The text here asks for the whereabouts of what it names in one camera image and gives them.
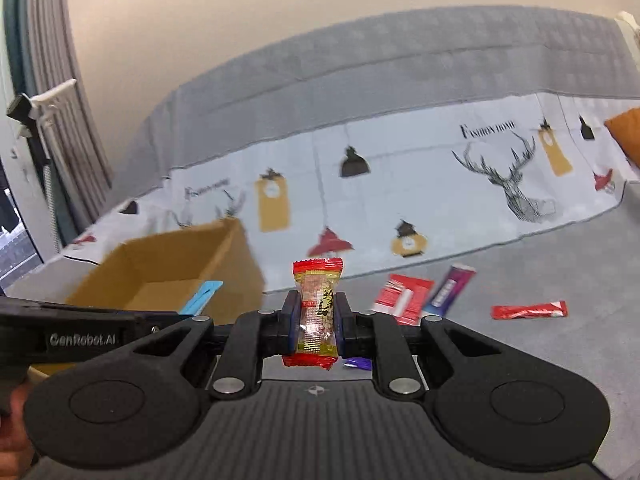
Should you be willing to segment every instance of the red packet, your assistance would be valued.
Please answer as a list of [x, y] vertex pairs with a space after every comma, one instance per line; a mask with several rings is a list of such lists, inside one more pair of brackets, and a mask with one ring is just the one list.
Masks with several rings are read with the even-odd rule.
[[531, 317], [566, 317], [569, 311], [564, 301], [542, 303], [531, 306], [503, 306], [491, 307], [491, 317], [494, 319], [518, 319]]
[[399, 324], [416, 325], [420, 311], [435, 282], [392, 274], [380, 291], [372, 310], [391, 314]]

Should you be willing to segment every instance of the transparent candy wrapper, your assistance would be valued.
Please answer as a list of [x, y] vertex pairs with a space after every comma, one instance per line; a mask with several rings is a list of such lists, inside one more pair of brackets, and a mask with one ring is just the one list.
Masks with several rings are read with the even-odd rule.
[[321, 366], [338, 360], [334, 332], [334, 287], [342, 273], [341, 258], [316, 258], [293, 264], [300, 289], [300, 329], [293, 355], [283, 356], [285, 366]]

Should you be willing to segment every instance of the wall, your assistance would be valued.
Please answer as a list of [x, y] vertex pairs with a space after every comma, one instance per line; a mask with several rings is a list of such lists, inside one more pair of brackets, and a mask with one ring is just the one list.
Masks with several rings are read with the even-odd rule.
[[640, 17], [640, 0], [68, 0], [98, 133], [117, 166], [172, 89], [239, 54], [363, 16], [433, 6], [521, 4]]

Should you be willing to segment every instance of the cardboard box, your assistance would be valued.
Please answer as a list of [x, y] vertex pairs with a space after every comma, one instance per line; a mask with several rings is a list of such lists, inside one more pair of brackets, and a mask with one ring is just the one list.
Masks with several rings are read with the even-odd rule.
[[121, 244], [66, 302], [178, 312], [207, 280], [223, 282], [202, 311], [216, 324], [233, 323], [240, 314], [260, 308], [264, 280], [236, 218]]

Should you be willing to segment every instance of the finger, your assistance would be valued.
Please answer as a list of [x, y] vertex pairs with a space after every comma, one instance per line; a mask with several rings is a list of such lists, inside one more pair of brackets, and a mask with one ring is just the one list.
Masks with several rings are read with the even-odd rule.
[[2, 418], [2, 424], [0, 425], [0, 452], [20, 451], [30, 446], [22, 418], [24, 403], [30, 391], [31, 385], [23, 383], [11, 393], [11, 415]]
[[17, 477], [23, 474], [33, 460], [31, 448], [20, 452], [0, 452], [0, 480], [5, 477]]

